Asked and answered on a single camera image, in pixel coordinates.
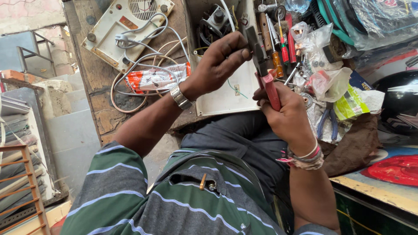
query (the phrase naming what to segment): screwdriver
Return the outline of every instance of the screwdriver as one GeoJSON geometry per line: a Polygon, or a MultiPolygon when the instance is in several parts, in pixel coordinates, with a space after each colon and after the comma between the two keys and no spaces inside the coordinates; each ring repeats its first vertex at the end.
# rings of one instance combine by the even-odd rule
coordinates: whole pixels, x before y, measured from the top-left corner
{"type": "Polygon", "coordinates": [[[273,53],[271,57],[273,59],[274,69],[276,70],[277,77],[283,77],[284,73],[283,73],[282,65],[280,63],[279,53],[276,51],[276,47],[274,46],[274,40],[273,40],[273,34],[272,34],[272,28],[274,27],[269,24],[269,22],[271,21],[269,20],[267,14],[265,15],[265,17],[267,18],[268,31],[270,33],[271,45],[273,47],[273,53]]]}
{"type": "Polygon", "coordinates": [[[282,43],[281,46],[282,46],[283,63],[287,65],[289,63],[289,53],[285,45],[285,39],[283,37],[282,26],[280,25],[280,19],[279,19],[279,29],[280,29],[280,42],[282,43]]]}

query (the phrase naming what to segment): black helmet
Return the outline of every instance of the black helmet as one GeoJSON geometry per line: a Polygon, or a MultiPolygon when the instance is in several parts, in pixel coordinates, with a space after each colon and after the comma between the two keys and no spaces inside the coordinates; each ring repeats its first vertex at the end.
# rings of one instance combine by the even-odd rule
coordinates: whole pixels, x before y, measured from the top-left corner
{"type": "Polygon", "coordinates": [[[385,93],[382,125],[395,134],[418,136],[418,70],[384,77],[373,87],[385,93]]]}

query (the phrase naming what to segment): dark trousers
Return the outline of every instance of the dark trousers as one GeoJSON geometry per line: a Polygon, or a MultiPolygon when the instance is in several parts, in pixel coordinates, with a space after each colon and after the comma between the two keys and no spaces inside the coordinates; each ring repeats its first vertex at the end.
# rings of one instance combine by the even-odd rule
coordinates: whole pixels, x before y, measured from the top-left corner
{"type": "Polygon", "coordinates": [[[276,211],[285,220],[284,227],[290,226],[289,222],[293,224],[289,167],[276,160],[285,156],[287,143],[273,133],[261,111],[216,116],[196,132],[187,134],[181,147],[216,149],[244,160],[257,175],[267,202],[275,201],[276,211]]]}

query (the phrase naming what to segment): green striped shirt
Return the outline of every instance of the green striped shirt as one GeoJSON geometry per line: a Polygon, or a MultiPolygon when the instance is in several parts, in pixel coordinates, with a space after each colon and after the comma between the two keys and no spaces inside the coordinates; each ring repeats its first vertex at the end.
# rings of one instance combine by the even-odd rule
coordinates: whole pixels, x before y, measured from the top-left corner
{"type": "Polygon", "coordinates": [[[115,141],[105,145],[61,234],[285,234],[252,169],[227,153],[179,149],[149,194],[147,187],[142,158],[115,141]]]}

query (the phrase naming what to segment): wristwatch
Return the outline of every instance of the wristwatch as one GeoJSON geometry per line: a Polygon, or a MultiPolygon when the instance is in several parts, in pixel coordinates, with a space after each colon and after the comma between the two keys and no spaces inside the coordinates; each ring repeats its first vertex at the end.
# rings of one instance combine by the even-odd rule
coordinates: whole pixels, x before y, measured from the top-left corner
{"type": "Polygon", "coordinates": [[[184,97],[178,85],[175,88],[171,89],[170,94],[181,109],[186,110],[191,107],[192,102],[190,102],[190,100],[184,97]]]}

